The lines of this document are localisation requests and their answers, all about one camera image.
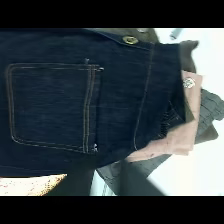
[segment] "dark blue jeans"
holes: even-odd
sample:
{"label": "dark blue jeans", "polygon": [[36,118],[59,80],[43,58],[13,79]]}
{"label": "dark blue jeans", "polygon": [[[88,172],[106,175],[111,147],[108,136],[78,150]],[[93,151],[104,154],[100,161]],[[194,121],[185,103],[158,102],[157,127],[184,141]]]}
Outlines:
{"label": "dark blue jeans", "polygon": [[179,45],[0,29],[0,176],[124,159],[185,122]]}

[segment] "button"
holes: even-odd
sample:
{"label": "button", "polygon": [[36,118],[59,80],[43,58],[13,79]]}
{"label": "button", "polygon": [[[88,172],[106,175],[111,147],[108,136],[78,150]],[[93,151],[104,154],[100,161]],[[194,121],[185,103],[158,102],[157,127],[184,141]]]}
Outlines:
{"label": "button", "polygon": [[148,28],[137,28],[137,30],[140,33],[146,33],[148,31]]}
{"label": "button", "polygon": [[192,88],[193,86],[195,86],[195,80],[192,79],[192,78],[186,78],[186,79],[184,79],[184,81],[183,81],[183,86],[184,86],[184,88],[188,88],[188,89],[190,89],[190,88]]}
{"label": "button", "polygon": [[137,38],[130,37],[130,36],[123,37],[123,41],[126,44],[137,44],[138,43],[138,39]]}

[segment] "pink garment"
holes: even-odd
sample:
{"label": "pink garment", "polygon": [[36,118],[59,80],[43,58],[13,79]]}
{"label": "pink garment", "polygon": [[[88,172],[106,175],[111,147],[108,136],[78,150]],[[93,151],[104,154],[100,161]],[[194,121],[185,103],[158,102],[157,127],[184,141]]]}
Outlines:
{"label": "pink garment", "polygon": [[195,86],[184,88],[195,119],[169,131],[166,138],[152,141],[145,148],[133,152],[127,157],[129,162],[147,160],[163,154],[188,155],[189,151],[193,150],[200,115],[202,76],[182,71],[182,78],[191,78],[195,81]]}

